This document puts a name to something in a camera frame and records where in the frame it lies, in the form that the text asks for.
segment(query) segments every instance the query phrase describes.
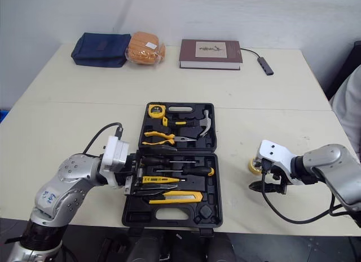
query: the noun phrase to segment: gray sleeve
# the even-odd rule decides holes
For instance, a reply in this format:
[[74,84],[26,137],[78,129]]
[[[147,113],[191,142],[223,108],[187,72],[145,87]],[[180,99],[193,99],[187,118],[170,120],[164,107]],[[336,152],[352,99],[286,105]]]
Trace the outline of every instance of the gray sleeve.
[[361,143],[361,65],[337,90],[331,106],[360,158]]

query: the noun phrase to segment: navy blue pouch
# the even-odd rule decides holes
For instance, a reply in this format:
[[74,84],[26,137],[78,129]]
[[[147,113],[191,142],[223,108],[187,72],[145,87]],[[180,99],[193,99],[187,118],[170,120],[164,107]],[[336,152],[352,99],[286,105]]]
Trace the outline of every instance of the navy blue pouch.
[[77,65],[120,68],[126,61],[129,42],[130,34],[84,33],[75,45],[72,58]]

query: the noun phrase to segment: book cover illustration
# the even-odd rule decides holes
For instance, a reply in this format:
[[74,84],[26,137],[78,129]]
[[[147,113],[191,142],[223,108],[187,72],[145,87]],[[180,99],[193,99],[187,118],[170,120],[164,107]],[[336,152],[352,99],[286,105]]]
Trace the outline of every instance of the book cover illustration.
[[227,58],[225,42],[196,41],[196,57]]

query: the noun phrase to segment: hardcover book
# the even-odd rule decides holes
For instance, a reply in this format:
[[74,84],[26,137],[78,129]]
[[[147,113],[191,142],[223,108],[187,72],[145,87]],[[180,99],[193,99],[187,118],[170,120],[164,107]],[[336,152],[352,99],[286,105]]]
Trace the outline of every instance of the hardcover book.
[[182,40],[180,68],[240,70],[240,63],[242,56],[238,41]]

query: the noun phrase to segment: handwritten label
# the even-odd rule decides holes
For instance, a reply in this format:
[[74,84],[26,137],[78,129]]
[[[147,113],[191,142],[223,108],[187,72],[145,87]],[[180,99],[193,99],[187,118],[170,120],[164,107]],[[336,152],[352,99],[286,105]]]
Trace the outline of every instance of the handwritten label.
[[56,201],[56,192],[48,188],[39,197],[38,203],[42,207],[51,207]]

